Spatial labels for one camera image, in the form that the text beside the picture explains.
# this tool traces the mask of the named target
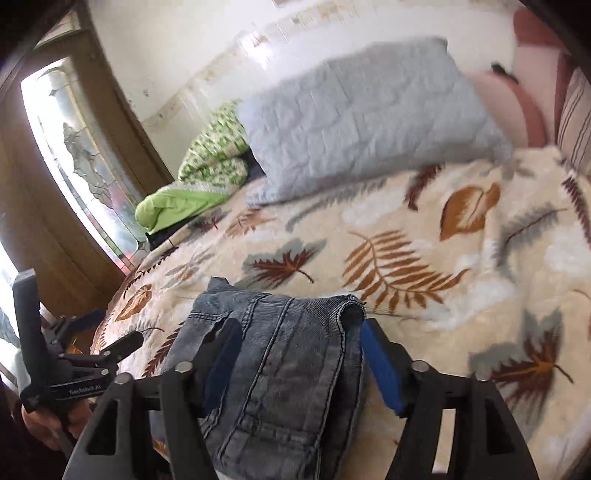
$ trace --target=pink pillow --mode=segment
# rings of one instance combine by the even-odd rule
[[[559,48],[521,45],[515,49],[513,75],[544,117],[548,142],[555,144],[574,64]]]
[[[518,45],[542,45],[569,52],[550,27],[526,7],[521,7],[515,12],[513,28]]]
[[[466,77],[515,148],[545,147],[544,118],[519,84],[494,73],[468,73]]]

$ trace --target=hand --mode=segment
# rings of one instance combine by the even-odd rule
[[[60,449],[58,432],[62,430],[62,426],[55,414],[43,407],[31,413],[27,413],[23,407],[21,414],[27,430],[31,435],[52,450]],[[88,400],[79,401],[70,410],[68,414],[68,419],[70,420],[68,430],[74,438],[77,439],[80,436],[91,415],[92,412],[88,406]]]

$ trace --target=light blue pillow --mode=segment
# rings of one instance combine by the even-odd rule
[[[242,101],[267,174],[250,205],[440,162],[508,161],[513,147],[442,38],[378,43]]]

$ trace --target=brown leaf print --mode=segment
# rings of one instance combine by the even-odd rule
[[[183,324],[184,322],[181,322],[179,326],[175,329],[175,331],[166,337],[166,340],[163,342],[162,345],[160,345],[160,348],[158,348],[155,355],[152,357],[152,360],[150,360],[146,364],[142,377],[151,377],[152,375],[154,375],[158,366],[162,362],[164,362],[164,359],[168,355],[168,351],[170,350],[170,347],[172,347],[174,341],[178,337],[178,333],[180,332]]]
[[[125,298],[127,291],[129,290],[129,288],[133,284],[135,284],[138,280],[140,280],[144,275],[147,275],[152,270],[154,270],[156,267],[161,265],[162,262],[164,262],[164,260],[166,260],[168,257],[170,257],[170,255],[172,255],[177,250],[177,248],[178,247],[172,247],[170,250],[167,250],[165,253],[162,254],[162,257],[160,257],[160,259],[156,263],[154,263],[154,265],[148,267],[146,270],[137,269],[136,272],[134,272],[134,273],[132,272],[125,279],[125,281],[127,282],[127,285],[125,286],[125,289],[123,290],[123,298]]]
[[[123,310],[117,315],[115,319],[116,322],[121,322],[122,320],[127,320],[131,318],[136,313],[141,312],[141,310],[146,306],[146,304],[152,298],[152,285],[143,285],[139,288],[137,292],[128,300]]]
[[[574,205],[574,211],[583,227],[583,233],[585,235],[585,240],[587,240],[587,245],[591,248],[591,221],[589,220],[589,208],[587,206],[587,201],[585,201],[585,196],[581,191],[577,180],[573,177],[567,178],[562,182],[562,185],[570,196],[570,200]]]
[[[526,337],[523,349],[527,359],[516,361],[509,358],[507,363],[501,363],[491,372],[491,380],[503,387],[513,384],[515,390],[505,399],[511,410],[517,407],[519,402],[530,404],[528,417],[538,405],[538,413],[541,411],[550,387],[554,381],[554,369],[561,372],[571,383],[572,377],[556,363],[558,354],[558,342],[560,329],[557,327],[546,330],[538,348],[532,342],[532,337]]]
[[[275,219],[265,217],[260,208],[244,210],[232,221],[226,230],[226,235],[230,238],[246,235],[248,232],[254,232],[259,225],[273,220]]]
[[[211,216],[210,218],[203,220],[202,222],[195,223],[193,228],[195,230],[201,230],[202,232],[209,232],[214,228],[218,230],[217,225],[223,220],[222,216]]]
[[[441,214],[439,240],[447,240],[457,233],[482,230],[486,213],[498,203],[500,197],[501,189],[497,183],[493,183],[487,192],[480,187],[468,186],[452,193]]]
[[[575,289],[575,290],[573,290],[573,292],[581,294],[583,297],[585,297],[587,300],[589,300],[591,302],[591,297],[589,297],[589,295],[587,295],[583,290]],[[587,327],[587,340],[589,342],[591,342],[591,316],[589,317],[589,322],[588,322],[588,327]]]
[[[408,208],[418,212],[417,201],[423,190],[429,185],[435,177],[443,170],[444,164],[428,165],[419,170],[408,183],[404,202],[408,203]]]
[[[392,315],[401,301],[408,309],[413,303],[426,308],[427,299],[443,303],[437,292],[456,286],[468,271],[462,270],[457,275],[434,271],[422,263],[416,251],[409,249],[411,242],[399,230],[373,237],[349,233],[363,239],[363,243],[345,260],[343,287],[361,292],[361,301],[376,295],[372,309],[375,313]]]
[[[277,288],[288,282],[295,273],[305,276],[310,283],[314,279],[302,268],[315,257],[326,245],[326,241],[304,245],[300,239],[294,239],[280,248],[275,254],[249,255],[242,269],[247,278],[236,283],[239,288]]]
[[[173,288],[178,287],[183,282],[190,280],[197,274],[201,269],[201,264],[214,255],[209,252],[210,249],[205,250],[202,253],[194,254],[191,259],[181,265],[178,265],[165,273],[165,276],[172,277],[166,282],[162,288]]]

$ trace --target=blue foam pad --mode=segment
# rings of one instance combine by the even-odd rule
[[[361,326],[361,348],[378,383],[384,403],[394,410],[396,415],[402,415],[407,403],[402,397],[400,375],[382,349],[382,342],[375,336],[370,322],[367,321]]]

